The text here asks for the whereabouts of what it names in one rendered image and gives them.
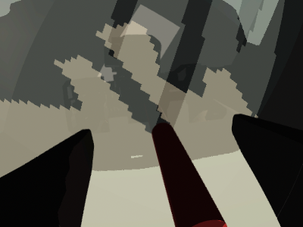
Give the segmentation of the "dark red peg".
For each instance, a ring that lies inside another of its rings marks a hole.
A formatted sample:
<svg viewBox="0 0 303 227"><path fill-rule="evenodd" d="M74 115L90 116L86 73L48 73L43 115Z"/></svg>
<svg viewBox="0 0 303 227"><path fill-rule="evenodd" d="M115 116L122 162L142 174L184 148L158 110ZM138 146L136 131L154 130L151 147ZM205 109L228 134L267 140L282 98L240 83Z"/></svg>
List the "dark red peg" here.
<svg viewBox="0 0 303 227"><path fill-rule="evenodd" d="M151 137L175 227L227 227L173 127L157 123Z"/></svg>

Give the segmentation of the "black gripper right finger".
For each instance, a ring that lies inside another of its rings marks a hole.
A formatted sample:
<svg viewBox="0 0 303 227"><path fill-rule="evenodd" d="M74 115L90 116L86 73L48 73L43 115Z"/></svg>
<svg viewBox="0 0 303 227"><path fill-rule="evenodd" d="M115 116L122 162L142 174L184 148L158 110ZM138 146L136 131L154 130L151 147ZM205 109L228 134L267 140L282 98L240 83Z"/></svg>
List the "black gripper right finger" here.
<svg viewBox="0 0 303 227"><path fill-rule="evenodd" d="M231 132L281 227L303 227L303 131L239 113Z"/></svg>

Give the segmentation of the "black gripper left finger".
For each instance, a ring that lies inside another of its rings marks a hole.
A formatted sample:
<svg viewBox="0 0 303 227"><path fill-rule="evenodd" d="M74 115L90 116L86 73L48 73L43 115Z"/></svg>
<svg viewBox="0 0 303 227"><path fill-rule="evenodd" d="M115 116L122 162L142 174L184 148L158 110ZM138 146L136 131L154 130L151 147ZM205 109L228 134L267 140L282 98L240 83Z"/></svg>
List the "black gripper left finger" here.
<svg viewBox="0 0 303 227"><path fill-rule="evenodd" d="M81 227L93 156L81 129L0 177L0 227Z"/></svg>

